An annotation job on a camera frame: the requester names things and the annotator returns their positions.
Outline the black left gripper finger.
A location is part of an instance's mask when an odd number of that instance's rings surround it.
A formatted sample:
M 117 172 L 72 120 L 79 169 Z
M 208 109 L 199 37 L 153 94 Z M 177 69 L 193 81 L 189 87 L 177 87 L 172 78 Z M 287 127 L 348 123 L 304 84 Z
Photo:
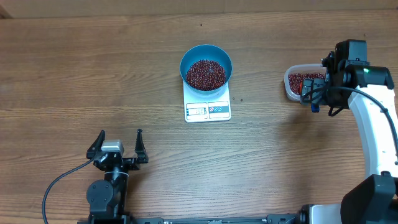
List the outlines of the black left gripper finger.
M 135 153 L 137 154 L 137 160 L 140 164 L 146 164 L 149 162 L 149 157 L 147 155 L 144 142 L 142 139 L 142 129 L 137 129 Z
M 92 143 L 92 145 L 88 148 L 86 152 L 87 159 L 93 159 L 96 153 L 101 150 L 101 146 L 103 144 L 103 141 L 105 140 L 105 136 L 105 130 L 101 130 L 96 140 Z

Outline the red scoop with blue handle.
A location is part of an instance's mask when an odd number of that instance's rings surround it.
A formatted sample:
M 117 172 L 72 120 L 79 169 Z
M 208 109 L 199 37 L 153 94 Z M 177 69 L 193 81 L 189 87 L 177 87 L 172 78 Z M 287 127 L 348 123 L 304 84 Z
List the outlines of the red scoop with blue handle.
M 321 88 L 317 88 L 314 81 L 306 79 L 302 82 L 302 89 L 300 94 L 300 103 L 302 105 L 310 105 L 312 113 L 319 113 L 320 106 L 318 104 L 319 92 Z

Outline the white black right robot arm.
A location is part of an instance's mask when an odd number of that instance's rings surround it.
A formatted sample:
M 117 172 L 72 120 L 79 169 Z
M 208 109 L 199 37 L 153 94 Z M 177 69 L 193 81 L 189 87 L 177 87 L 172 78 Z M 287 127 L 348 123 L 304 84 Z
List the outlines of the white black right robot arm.
M 365 179 L 340 203 L 306 205 L 301 223 L 397 223 L 397 113 L 394 82 L 386 67 L 367 60 L 367 43 L 348 39 L 322 60 L 324 79 L 305 79 L 300 103 L 333 117 L 351 110 L 361 138 Z

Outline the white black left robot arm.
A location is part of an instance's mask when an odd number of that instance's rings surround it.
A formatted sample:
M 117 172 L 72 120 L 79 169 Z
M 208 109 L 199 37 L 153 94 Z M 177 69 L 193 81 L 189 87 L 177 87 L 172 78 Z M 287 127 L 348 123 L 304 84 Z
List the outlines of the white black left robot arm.
M 136 157 L 124 157 L 121 140 L 106 140 L 101 131 L 86 152 L 86 158 L 104 172 L 104 178 L 94 181 L 86 191 L 90 204 L 87 223 L 134 223 L 132 215 L 125 211 L 129 172 L 139 170 L 149 162 L 142 140 L 142 130 L 137 130 L 134 152 Z

